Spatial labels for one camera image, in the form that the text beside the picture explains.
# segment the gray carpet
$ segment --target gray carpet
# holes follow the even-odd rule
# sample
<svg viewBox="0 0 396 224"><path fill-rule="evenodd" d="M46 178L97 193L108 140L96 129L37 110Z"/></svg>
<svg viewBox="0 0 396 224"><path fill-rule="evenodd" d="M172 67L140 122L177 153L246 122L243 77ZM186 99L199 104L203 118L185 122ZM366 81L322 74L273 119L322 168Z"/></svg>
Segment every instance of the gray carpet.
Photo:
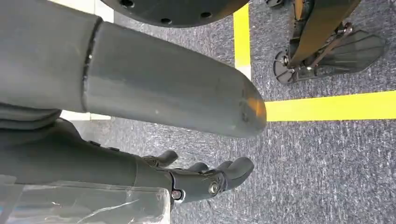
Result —
<svg viewBox="0 0 396 224"><path fill-rule="evenodd" d="M290 5L250 5L252 77L266 100L396 90L396 14L391 0L363 0L350 21L389 41L387 54L357 74L281 85L272 60L287 43ZM157 28L117 14L116 23L233 65L233 20L189 29ZM256 164L235 191L178 205L175 224L396 223L396 120L275 122L251 139L112 118L75 122L82 136L134 154L175 150L176 166L216 166L238 156Z"/></svg>

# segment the metal screw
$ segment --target metal screw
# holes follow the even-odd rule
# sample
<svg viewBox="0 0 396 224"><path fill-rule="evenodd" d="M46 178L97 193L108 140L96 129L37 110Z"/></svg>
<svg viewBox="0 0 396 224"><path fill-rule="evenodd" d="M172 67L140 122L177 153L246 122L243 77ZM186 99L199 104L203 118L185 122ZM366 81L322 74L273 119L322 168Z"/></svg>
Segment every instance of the metal screw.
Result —
<svg viewBox="0 0 396 224"><path fill-rule="evenodd" d="M344 25L344 29L339 30L339 31L338 31L338 34L344 34L344 33L346 33L346 34L348 35L349 33L353 32L353 30L354 30L354 28L353 28L352 24L351 24L350 22L347 22L347 23Z"/></svg>
<svg viewBox="0 0 396 224"><path fill-rule="evenodd" d="M182 198L182 192L180 192L179 190L174 190L172 191L172 198L175 200L179 200Z"/></svg>
<svg viewBox="0 0 396 224"><path fill-rule="evenodd" d="M209 193L214 195L219 191L219 185L216 182L212 182L209 186Z"/></svg>

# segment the yellow line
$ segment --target yellow line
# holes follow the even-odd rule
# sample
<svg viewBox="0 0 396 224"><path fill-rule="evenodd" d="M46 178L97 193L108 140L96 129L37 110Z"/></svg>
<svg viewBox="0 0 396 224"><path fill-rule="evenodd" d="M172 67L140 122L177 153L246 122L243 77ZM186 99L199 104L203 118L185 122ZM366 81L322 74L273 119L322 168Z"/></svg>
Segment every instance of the yellow line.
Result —
<svg viewBox="0 0 396 224"><path fill-rule="evenodd" d="M251 79L249 4L233 14L235 67Z"/></svg>
<svg viewBox="0 0 396 224"><path fill-rule="evenodd" d="M267 121L396 119L396 91L266 102Z"/></svg>

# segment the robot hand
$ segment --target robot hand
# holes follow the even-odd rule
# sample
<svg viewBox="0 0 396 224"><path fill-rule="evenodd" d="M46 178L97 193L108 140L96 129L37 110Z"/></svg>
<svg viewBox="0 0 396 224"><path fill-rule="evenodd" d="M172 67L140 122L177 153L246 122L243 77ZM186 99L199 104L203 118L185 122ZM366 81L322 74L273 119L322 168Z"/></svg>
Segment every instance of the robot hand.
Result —
<svg viewBox="0 0 396 224"><path fill-rule="evenodd" d="M208 199L234 189L241 185L254 169L254 164L246 157L240 157L234 162L225 161L211 170L202 162L197 162L187 169L165 169L177 158L178 155L174 151L166 151L158 157L143 157L154 169L169 172L172 178L172 202L175 203Z"/></svg>

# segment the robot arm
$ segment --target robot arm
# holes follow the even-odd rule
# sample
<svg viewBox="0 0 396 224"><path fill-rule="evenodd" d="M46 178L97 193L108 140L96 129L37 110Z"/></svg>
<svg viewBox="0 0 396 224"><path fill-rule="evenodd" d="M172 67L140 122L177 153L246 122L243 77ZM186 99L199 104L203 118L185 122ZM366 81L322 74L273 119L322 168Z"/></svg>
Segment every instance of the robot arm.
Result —
<svg viewBox="0 0 396 224"><path fill-rule="evenodd" d="M253 84L202 54L46 0L7 0L0 15L0 103L232 137L265 126Z"/></svg>
<svg viewBox="0 0 396 224"><path fill-rule="evenodd" d="M204 55L46 0L0 7L0 175L165 188L172 201L216 196L253 170L239 158L166 169L177 155L139 157L81 139L61 110L93 112L233 137L256 135L265 106L239 71Z"/></svg>

